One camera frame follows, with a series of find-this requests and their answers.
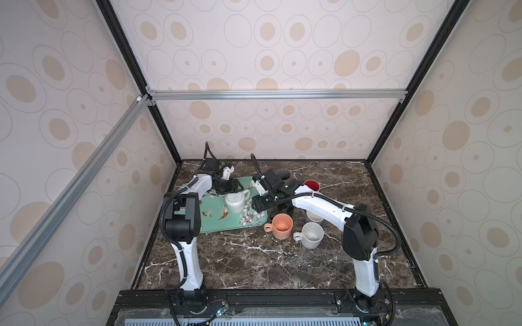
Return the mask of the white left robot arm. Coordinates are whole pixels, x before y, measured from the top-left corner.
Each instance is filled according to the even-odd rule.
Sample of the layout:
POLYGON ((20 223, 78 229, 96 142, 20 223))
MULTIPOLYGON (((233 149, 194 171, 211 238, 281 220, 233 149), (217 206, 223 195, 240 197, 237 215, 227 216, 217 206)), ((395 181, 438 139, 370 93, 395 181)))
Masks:
POLYGON ((234 170, 230 163, 206 158, 190 182, 164 195, 159 227, 176 253, 180 273, 177 289, 200 291, 203 288, 204 277, 197 253, 197 236, 201 231, 200 199, 209 190, 216 194, 241 190, 240 183, 231 177, 234 170))

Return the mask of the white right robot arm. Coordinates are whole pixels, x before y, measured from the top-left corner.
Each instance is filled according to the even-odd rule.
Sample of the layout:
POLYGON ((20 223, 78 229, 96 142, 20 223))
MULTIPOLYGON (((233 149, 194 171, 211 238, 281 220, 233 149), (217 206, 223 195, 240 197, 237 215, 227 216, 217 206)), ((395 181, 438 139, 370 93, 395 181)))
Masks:
POLYGON ((255 173, 251 184, 258 191, 258 195, 252 200, 256 212, 262 213, 289 202, 293 207, 316 214, 337 227, 343 233, 343 250, 353 259, 356 291, 366 297, 376 295, 381 283, 378 273, 379 258, 395 254, 402 248, 399 232, 391 224, 374 216, 364 205, 345 204, 298 181, 283 181, 272 170, 255 173), (395 245, 391 249, 378 251, 377 224, 383 225, 394 235, 395 245))

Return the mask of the white ribbed mug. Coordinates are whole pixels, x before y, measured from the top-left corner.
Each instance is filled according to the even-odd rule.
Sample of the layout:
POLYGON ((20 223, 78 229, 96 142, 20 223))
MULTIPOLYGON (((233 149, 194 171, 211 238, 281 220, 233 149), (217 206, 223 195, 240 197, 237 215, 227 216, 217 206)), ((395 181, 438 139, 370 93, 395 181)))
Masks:
POLYGON ((225 195, 225 203, 229 213, 240 213, 246 206, 246 201, 250 198, 250 191, 243 190, 225 195))

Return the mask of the black corner frame post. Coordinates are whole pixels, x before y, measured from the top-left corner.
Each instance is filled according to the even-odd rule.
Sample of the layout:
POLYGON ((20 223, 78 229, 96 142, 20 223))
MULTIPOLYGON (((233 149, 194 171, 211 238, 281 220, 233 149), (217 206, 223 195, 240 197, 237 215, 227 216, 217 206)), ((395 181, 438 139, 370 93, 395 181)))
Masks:
MULTIPOLYGON (((145 80, 144 74, 139 66, 139 62, 135 55, 135 52, 130 46, 130 43, 126 37, 124 29, 118 20, 116 15, 116 11, 108 0, 96 0, 96 4, 100 9, 101 15, 105 23, 107 24, 112 37, 116 45, 118 46, 118 50, 122 54, 122 58, 124 59, 126 66, 128 67, 130 74, 133 78, 133 81, 137 85, 138 90, 141 95, 151 95, 150 91, 147 89, 148 83, 145 80)), ((169 153, 171 154, 174 163, 180 165, 182 163, 181 156, 176 148, 172 137, 168 131, 167 125, 163 116, 160 113, 160 110, 156 104, 151 104, 148 106, 149 112, 152 115, 152 118, 160 132, 160 135, 165 142, 169 153)))
POLYGON ((402 117, 402 114, 405 112, 408 104, 413 99, 413 96, 416 94, 418 88, 421 86, 422 81, 425 76, 428 74, 430 68, 434 64, 437 56, 440 54, 440 51, 443 49, 444 45, 447 43, 451 33, 454 28, 461 19, 463 13, 466 8, 470 4, 470 0, 457 0, 454 1, 453 5, 450 7, 449 12, 445 19, 442 21, 441 26, 436 31, 436 34, 428 47, 427 52, 424 57, 420 61, 420 65, 417 70, 413 74, 411 81, 406 87, 407 94, 405 98, 397 104, 394 111, 391 114, 390 119, 388 120, 383 132, 380 134, 375 146, 372 148, 369 157, 366 159, 366 166, 370 167, 377 156, 381 153, 386 141, 390 138, 392 131, 395 129, 397 123, 402 117))

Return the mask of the black corner frame post left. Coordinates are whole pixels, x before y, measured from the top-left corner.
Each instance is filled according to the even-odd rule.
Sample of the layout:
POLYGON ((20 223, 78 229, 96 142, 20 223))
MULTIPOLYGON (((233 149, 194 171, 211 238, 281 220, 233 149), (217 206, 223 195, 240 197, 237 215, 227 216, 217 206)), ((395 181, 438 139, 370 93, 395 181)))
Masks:
MULTIPOLYGON (((116 45, 118 46, 118 50, 122 54, 122 58, 124 59, 126 66, 128 67, 130 74, 133 78, 133 81, 137 85, 138 90, 141 95, 151 95, 150 91, 147 89, 148 83, 145 80, 144 74, 139 66, 139 62, 135 55, 135 52, 130 46, 130 43, 126 37, 124 29, 118 20, 116 15, 116 11, 108 0, 96 0, 96 4, 100 9, 101 15, 105 23, 107 24, 112 37, 116 45)), ((160 110, 156 104, 151 104, 148 106, 149 112, 152 115, 152 118, 160 132, 160 135, 165 142, 169 153, 171 154, 174 163, 180 165, 182 163, 181 156, 176 148, 172 137, 168 131, 167 125, 163 116, 160 113, 160 110)))

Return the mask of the aluminium left rail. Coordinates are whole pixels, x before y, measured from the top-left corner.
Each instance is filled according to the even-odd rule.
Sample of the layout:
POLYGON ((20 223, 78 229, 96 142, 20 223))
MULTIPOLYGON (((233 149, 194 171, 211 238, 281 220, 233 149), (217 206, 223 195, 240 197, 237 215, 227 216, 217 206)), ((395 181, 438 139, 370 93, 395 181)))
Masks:
POLYGON ((141 112, 150 104, 150 95, 140 95, 129 107, 106 138, 95 149, 91 157, 68 183, 60 196, 50 205, 41 220, 35 225, 1 271, 1 304, 5 304, 21 279, 38 258, 50 239, 87 187, 97 176, 110 155, 128 133, 141 112))

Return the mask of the green floral tray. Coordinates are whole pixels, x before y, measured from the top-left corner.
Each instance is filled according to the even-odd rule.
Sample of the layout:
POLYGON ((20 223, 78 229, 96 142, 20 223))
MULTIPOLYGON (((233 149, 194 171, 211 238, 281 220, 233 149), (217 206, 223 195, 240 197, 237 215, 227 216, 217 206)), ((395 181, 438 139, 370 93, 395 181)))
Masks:
POLYGON ((251 198, 258 192, 251 184, 251 177, 238 178, 244 190, 250 191, 250 198, 240 213, 229 213, 225 203, 225 195, 212 193, 212 177, 199 174, 195 183, 188 183, 188 193, 197 193, 201 212, 201 232, 221 232, 264 225, 268 220, 268 213, 257 213, 251 206, 251 198))

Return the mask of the large grey mug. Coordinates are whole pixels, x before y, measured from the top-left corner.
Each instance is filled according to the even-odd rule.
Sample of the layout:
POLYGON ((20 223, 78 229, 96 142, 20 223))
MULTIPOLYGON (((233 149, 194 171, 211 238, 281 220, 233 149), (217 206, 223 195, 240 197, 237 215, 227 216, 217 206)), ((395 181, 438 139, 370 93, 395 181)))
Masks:
POLYGON ((292 173, 286 168, 280 168, 275 173, 284 183, 288 183, 292 179, 292 173))

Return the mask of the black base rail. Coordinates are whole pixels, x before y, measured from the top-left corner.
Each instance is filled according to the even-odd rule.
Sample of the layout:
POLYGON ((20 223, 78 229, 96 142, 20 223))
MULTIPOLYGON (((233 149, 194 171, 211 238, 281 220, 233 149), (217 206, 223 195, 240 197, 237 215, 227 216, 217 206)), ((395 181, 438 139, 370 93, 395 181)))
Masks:
POLYGON ((392 289, 360 312, 344 289, 211 290, 191 306, 173 291, 122 291, 107 325, 456 325, 439 289, 392 289))

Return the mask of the cream and peach mug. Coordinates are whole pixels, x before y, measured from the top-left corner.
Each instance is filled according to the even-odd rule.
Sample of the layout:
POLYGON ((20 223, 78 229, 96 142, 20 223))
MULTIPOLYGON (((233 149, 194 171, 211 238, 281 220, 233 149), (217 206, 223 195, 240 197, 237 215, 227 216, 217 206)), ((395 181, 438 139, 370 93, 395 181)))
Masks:
POLYGON ((274 216, 271 223, 264 225, 265 232, 271 232, 274 237, 280 240, 288 239, 292 233, 293 219, 284 213, 274 216))

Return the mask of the cream speckled mug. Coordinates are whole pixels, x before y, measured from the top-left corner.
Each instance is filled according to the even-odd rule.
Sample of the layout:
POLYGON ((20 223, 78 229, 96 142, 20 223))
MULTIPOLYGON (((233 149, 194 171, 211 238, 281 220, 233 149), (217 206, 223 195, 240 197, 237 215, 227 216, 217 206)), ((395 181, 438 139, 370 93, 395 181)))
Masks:
POLYGON ((306 223, 300 232, 293 233, 294 241, 301 243, 306 249, 318 248, 323 237, 323 228, 315 222, 306 223))

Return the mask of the black corner frame post right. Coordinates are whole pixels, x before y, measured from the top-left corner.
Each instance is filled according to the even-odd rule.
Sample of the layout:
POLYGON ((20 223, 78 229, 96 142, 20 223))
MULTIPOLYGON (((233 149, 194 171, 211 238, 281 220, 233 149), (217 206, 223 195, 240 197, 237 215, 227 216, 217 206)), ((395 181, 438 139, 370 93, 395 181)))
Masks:
POLYGON ((441 26, 436 31, 436 34, 428 47, 427 52, 424 57, 420 61, 420 65, 417 70, 413 74, 411 81, 406 87, 407 94, 405 98, 397 104, 394 111, 391 114, 390 119, 388 120, 383 132, 380 134, 375 146, 372 148, 369 157, 366 159, 366 166, 370 167, 377 156, 381 153, 386 141, 390 138, 392 131, 395 129, 397 123, 402 117, 402 114, 405 112, 408 104, 413 99, 413 96, 416 94, 418 88, 421 86, 422 81, 425 76, 428 74, 430 68, 434 64, 437 56, 440 54, 440 51, 443 49, 444 45, 447 43, 451 33, 454 28, 461 19, 463 13, 466 8, 470 4, 470 0, 457 0, 454 1, 453 5, 450 7, 449 12, 445 19, 442 21, 441 26))

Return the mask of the aluminium rail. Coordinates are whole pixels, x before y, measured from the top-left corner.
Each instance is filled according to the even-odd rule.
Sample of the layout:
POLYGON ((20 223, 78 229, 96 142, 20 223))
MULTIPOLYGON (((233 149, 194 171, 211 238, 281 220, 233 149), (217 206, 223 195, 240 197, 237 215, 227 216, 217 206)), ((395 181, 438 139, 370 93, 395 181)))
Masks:
POLYGON ((221 101, 221 100, 282 100, 282 99, 403 99, 406 89, 355 90, 214 90, 160 91, 152 90, 154 101, 221 101))
POLYGON ((129 107, 106 138, 95 149, 91 157, 68 183, 60 196, 50 205, 41 220, 35 225, 1 271, 1 304, 5 304, 21 279, 38 258, 50 239, 87 187, 97 176, 110 155, 128 133, 141 112, 150 104, 150 95, 140 95, 129 107))

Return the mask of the pink mug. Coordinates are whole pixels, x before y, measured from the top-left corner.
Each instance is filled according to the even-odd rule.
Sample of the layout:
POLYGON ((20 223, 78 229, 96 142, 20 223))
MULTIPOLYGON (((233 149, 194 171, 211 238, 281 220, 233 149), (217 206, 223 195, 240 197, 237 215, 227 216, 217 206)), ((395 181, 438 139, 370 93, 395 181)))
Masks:
POLYGON ((306 211, 306 213, 305 213, 305 221, 307 223, 313 222, 313 223, 321 224, 323 222, 323 220, 324 219, 322 217, 320 217, 319 215, 317 215, 311 211, 306 211))

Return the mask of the aluminium back rail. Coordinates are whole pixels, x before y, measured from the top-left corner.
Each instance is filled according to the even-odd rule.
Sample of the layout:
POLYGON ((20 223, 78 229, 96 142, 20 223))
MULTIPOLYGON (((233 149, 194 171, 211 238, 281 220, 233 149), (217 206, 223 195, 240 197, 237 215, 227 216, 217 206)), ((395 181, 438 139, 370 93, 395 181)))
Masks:
POLYGON ((406 89, 355 90, 214 90, 160 91, 152 90, 154 101, 221 101, 221 100, 282 100, 282 99, 403 99, 406 89))

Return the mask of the black mug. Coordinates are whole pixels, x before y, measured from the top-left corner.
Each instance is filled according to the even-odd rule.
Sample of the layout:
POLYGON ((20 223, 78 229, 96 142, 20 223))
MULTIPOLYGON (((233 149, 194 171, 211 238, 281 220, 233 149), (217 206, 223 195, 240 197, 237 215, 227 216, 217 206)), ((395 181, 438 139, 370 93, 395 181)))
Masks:
POLYGON ((273 217, 278 214, 287 214, 290 217, 293 217, 294 206, 291 203, 281 203, 278 204, 273 212, 273 217))

